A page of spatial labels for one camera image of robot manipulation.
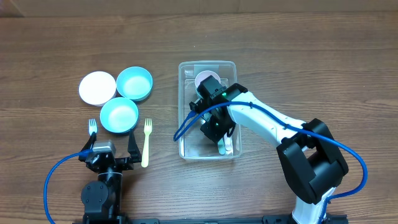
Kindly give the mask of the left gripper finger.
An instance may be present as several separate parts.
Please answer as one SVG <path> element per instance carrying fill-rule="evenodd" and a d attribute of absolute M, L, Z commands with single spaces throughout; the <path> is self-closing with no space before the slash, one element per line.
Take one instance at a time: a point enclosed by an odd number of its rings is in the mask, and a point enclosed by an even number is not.
<path fill-rule="evenodd" d="M 142 162 L 142 154 L 137 146 L 133 129 L 131 129 L 129 131 L 129 140 L 128 140 L 127 151 L 130 154 L 132 163 Z"/>
<path fill-rule="evenodd" d="M 87 151 L 87 150 L 89 150 L 89 149 L 92 149 L 92 148 L 93 148 L 93 145 L 94 145 L 94 143 L 95 143 L 95 141 L 96 141 L 96 139 L 97 139 L 97 134 L 96 134 L 95 132 L 93 132 L 93 133 L 90 135 L 90 138 L 89 138 L 89 140 L 87 141 L 87 143 L 83 146 L 81 152 Z M 78 160 L 79 160 L 79 161 L 85 161 L 85 159 L 86 159 L 86 155 L 78 156 Z"/>

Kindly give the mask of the white plastic spoon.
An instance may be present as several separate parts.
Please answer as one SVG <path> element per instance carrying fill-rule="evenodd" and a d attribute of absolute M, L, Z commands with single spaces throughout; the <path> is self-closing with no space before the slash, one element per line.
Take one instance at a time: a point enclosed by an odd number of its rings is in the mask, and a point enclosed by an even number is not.
<path fill-rule="evenodd" d="M 233 151 L 233 140 L 231 137 L 228 137 L 227 134 L 225 134 L 225 136 L 224 136 L 224 146 L 225 146 L 227 153 L 230 153 L 231 151 Z"/>

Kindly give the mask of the pale green fork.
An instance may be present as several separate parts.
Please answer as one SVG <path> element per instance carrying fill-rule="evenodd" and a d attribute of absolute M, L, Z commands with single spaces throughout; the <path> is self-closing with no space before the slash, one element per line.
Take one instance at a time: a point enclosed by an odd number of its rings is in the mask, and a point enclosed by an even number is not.
<path fill-rule="evenodd" d="M 226 149 L 225 149 L 225 145 L 224 145 L 224 139 L 220 139 L 218 141 L 218 152 L 220 155 L 225 155 L 226 153 Z"/>

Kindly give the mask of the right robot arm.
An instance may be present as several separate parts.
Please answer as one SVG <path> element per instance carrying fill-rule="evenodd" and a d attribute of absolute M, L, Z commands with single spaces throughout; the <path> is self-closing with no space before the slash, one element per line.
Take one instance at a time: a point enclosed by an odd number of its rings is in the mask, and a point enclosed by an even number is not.
<path fill-rule="evenodd" d="M 348 165 L 333 136 L 319 119 L 311 122 L 290 118 L 263 102 L 240 84 L 198 86 L 200 98 L 190 109 L 205 118 L 201 131 L 214 142 L 243 125 L 276 148 L 285 179 L 297 196 L 295 223 L 326 223 L 324 208 Z"/>

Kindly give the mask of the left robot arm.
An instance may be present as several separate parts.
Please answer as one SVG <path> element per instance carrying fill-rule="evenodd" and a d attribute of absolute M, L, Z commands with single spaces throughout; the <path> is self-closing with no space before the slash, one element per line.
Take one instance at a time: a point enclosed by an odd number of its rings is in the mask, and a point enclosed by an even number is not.
<path fill-rule="evenodd" d="M 115 156 L 116 147 L 112 141 L 97 141 L 92 135 L 82 151 L 88 150 L 78 160 L 97 173 L 98 180 L 86 184 L 81 191 L 81 201 L 85 206 L 83 223 L 130 223 L 128 216 L 121 212 L 123 172 L 133 170 L 135 163 L 142 161 L 141 152 L 129 131 L 127 151 L 129 157 Z"/>

